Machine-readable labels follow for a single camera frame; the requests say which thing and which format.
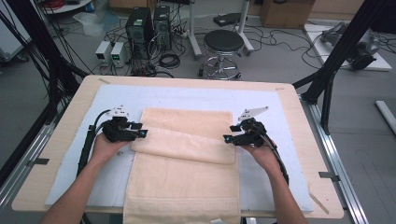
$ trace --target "folded towel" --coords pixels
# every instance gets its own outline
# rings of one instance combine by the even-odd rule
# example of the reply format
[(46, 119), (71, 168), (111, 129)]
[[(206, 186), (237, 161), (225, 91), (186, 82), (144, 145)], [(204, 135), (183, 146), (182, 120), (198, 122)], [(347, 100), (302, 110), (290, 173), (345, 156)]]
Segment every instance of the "folded towel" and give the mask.
[(123, 222), (239, 223), (238, 161), (222, 140), (232, 114), (147, 108), (141, 122), (148, 137), (132, 143)]

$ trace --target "person's right hand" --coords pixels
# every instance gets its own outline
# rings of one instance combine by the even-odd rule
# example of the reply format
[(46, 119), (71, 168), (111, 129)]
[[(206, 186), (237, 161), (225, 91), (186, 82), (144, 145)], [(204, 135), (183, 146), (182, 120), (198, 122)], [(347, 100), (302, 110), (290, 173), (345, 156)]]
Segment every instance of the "person's right hand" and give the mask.
[(242, 148), (253, 156), (254, 160), (256, 160), (256, 162), (265, 170), (268, 175), (276, 175), (277, 173), (281, 173), (276, 155), (270, 147), (243, 146)]

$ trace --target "stool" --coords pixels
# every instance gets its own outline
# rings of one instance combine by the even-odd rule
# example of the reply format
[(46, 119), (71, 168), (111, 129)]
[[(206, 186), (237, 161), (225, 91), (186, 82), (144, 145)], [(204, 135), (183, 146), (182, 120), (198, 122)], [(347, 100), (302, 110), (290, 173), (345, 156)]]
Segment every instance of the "stool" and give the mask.
[(204, 68), (200, 71), (200, 76), (204, 72), (207, 78), (229, 80), (230, 78), (240, 78), (236, 63), (227, 56), (240, 55), (244, 40), (233, 31), (215, 30), (209, 32), (204, 38), (204, 45), (207, 50), (217, 54), (204, 63)]

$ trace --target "black tape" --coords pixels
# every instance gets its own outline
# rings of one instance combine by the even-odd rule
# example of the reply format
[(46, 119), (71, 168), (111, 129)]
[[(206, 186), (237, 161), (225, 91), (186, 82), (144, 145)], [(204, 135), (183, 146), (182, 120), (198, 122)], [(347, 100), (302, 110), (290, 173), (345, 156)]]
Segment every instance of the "black tape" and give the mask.
[(341, 180), (340, 176), (335, 175), (331, 172), (319, 172), (319, 176), (320, 178), (330, 178), (332, 182), (337, 182)]
[(37, 159), (35, 159), (34, 161), (28, 161), (27, 164), (26, 164), (26, 166), (28, 166), (28, 167), (33, 167), (33, 166), (36, 165), (36, 164), (39, 164), (39, 165), (47, 165), (47, 163), (49, 163), (49, 160), (50, 160), (50, 159), (37, 158)]

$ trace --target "white board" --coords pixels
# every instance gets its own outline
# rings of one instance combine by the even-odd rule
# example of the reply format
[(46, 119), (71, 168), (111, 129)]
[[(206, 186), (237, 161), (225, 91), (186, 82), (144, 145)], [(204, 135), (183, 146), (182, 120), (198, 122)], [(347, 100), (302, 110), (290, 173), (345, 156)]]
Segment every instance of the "white board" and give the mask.
[[(221, 110), (233, 112), (233, 123), (245, 109), (269, 106), (269, 110), (258, 115), (268, 135), (278, 145), (279, 154), (290, 176), (290, 189), (297, 203), (305, 212), (313, 211), (302, 169), (295, 152), (293, 140), (275, 91), (241, 91), (222, 89), (188, 89), (172, 87), (142, 87), (103, 85), (92, 102), (84, 120), (66, 152), (50, 191), (46, 204), (53, 204), (75, 179), (80, 151), (84, 145), (88, 126), (104, 110), (123, 105), (129, 112), (129, 121), (140, 120), (145, 107), (164, 107), (193, 110)], [(99, 124), (110, 117), (102, 116)], [(130, 146), (122, 148), (101, 171), (88, 205), (123, 207), (125, 189), (129, 178), (134, 153)], [(271, 186), (264, 170), (250, 154), (238, 148), (240, 158), (241, 209), (253, 211), (275, 211)]]
[[(333, 26), (322, 26), (322, 25), (312, 25), (312, 24), (306, 24), (305, 25), (305, 30), (306, 34), (308, 35), (311, 43), (314, 43), (314, 49), (315, 52), (318, 56), (320, 56), (320, 61), (322, 63), (326, 62), (326, 60), (329, 58), (330, 53), (332, 52), (333, 46), (331, 43), (323, 43), (319, 39), (322, 33), (322, 31), (326, 31), (329, 29), (332, 29)], [(373, 55), (374, 58), (376, 58), (376, 61), (373, 61), (370, 63), (366, 68), (363, 70), (368, 70), (368, 71), (389, 71), (392, 69), (392, 67), (378, 54), (375, 53)], [(341, 68), (347, 68), (347, 69), (353, 69), (347, 61), (343, 63)]]

